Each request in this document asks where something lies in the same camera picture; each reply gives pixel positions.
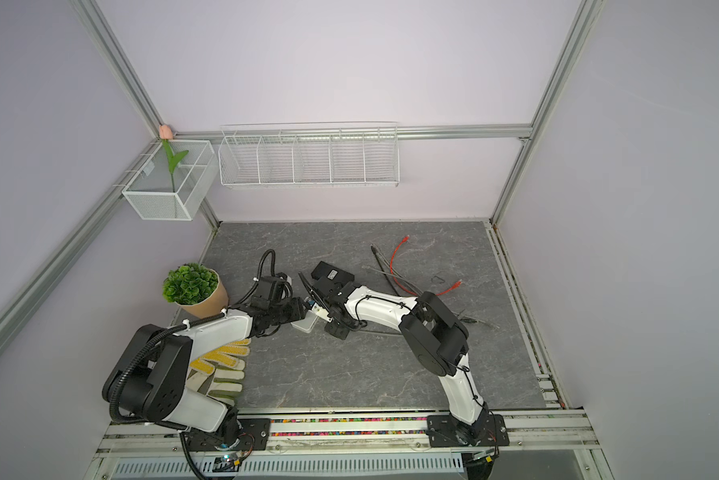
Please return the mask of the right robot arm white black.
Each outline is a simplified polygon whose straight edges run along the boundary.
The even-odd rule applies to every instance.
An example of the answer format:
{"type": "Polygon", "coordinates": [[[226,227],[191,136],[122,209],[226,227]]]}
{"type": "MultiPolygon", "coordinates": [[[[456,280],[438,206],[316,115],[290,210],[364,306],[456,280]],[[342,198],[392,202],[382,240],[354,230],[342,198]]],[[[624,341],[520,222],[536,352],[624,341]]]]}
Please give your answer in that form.
{"type": "Polygon", "coordinates": [[[433,292],[395,296],[371,290],[355,276],[329,267],[309,282],[310,312],[327,321],[325,330],[347,339],[369,323],[391,328],[407,342],[415,359],[435,374],[449,401],[447,414],[427,416],[427,436],[433,447],[493,447],[509,445],[505,420],[489,409],[475,387],[469,365],[469,331],[433,292]]]}

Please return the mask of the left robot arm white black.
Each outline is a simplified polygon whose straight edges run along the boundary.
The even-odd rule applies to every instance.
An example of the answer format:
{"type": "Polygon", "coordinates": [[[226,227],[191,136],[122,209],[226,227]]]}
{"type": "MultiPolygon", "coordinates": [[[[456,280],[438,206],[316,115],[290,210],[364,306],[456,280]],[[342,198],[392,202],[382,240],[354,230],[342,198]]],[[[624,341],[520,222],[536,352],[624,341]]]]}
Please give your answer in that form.
{"type": "Polygon", "coordinates": [[[261,277],[250,298],[200,320],[163,328],[149,324],[133,336],[103,387],[111,420],[198,430],[232,448],[242,426],[235,408],[186,386],[190,364],[229,343],[262,336],[302,320],[306,304],[286,274],[261,277]]]}

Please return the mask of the white network switch box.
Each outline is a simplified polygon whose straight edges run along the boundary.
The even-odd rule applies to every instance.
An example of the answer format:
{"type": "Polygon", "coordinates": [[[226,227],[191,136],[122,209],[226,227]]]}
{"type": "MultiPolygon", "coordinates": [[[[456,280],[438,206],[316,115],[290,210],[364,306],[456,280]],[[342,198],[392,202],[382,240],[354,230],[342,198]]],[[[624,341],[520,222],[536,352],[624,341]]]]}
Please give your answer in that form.
{"type": "Polygon", "coordinates": [[[306,317],[302,320],[294,321],[291,326],[304,333],[312,333],[320,320],[319,316],[314,312],[309,311],[306,317]]]}

